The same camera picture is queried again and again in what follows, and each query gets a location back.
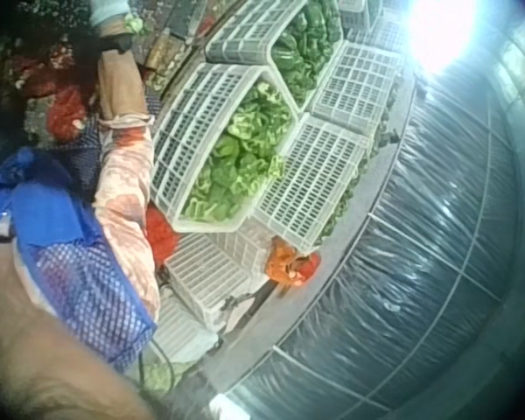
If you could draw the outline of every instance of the plastic crate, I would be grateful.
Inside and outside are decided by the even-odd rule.
[[[273,236],[264,225],[252,218],[245,220],[237,232],[209,235],[220,249],[251,273],[249,292],[257,291],[261,282],[266,282],[264,271],[272,250]]]
[[[311,113],[330,123],[373,137],[387,105],[403,56],[345,41]]]
[[[372,31],[351,30],[347,39],[364,46],[405,53],[408,50],[409,35],[401,15],[385,11]]]
[[[205,234],[181,238],[165,261],[169,282],[180,299],[211,331],[226,325],[228,298],[247,293],[250,275]]]
[[[234,232],[252,212],[257,198],[246,200],[241,211],[223,222],[189,220],[182,212],[199,172],[245,94],[259,80],[271,83],[289,106],[296,125],[293,100],[284,83],[266,66],[202,64],[190,77],[154,137],[152,199],[172,228],[181,233]],[[280,154],[289,134],[278,148]]]
[[[404,13],[410,7],[410,0],[383,0],[383,9]]]
[[[215,63],[267,65],[282,79],[272,59],[271,49],[306,4],[307,0],[248,0],[208,43],[208,60]],[[334,44],[332,57],[319,74],[317,85],[326,77],[340,44]],[[300,113],[307,108],[314,93],[315,90],[308,93],[301,107],[290,93],[288,95]]]
[[[161,310],[154,340],[173,363],[198,361],[218,344],[218,334],[206,329],[169,287],[161,291]],[[154,353],[158,350],[152,346]]]
[[[264,192],[255,218],[299,252],[311,253],[372,143],[305,114],[288,152],[284,177]]]
[[[340,21],[348,30],[372,31],[382,9],[382,0],[339,0]]]

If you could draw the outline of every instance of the bright light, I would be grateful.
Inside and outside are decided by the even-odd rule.
[[[223,394],[218,394],[210,402],[210,410],[214,414],[219,414],[220,420],[250,420],[251,416],[241,407],[231,401]]]
[[[415,0],[410,48],[429,74],[440,74],[466,49],[473,34],[476,0]]]

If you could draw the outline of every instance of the floral sleeve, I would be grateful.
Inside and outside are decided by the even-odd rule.
[[[94,207],[122,271],[157,321],[159,291],[145,236],[153,165],[148,120],[147,115],[125,115],[102,123],[102,168]]]

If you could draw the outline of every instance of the hand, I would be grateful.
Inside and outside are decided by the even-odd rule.
[[[93,27],[119,15],[130,13],[129,0],[89,0]]]

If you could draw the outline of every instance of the person's arm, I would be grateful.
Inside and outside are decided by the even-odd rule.
[[[100,26],[102,36],[125,32],[121,17]],[[157,320],[159,291],[145,212],[150,200],[153,144],[144,88],[132,52],[103,52],[101,95],[101,176],[95,216],[122,271],[150,316]]]
[[[21,418],[153,420],[133,388],[32,304],[0,244],[0,403]]]

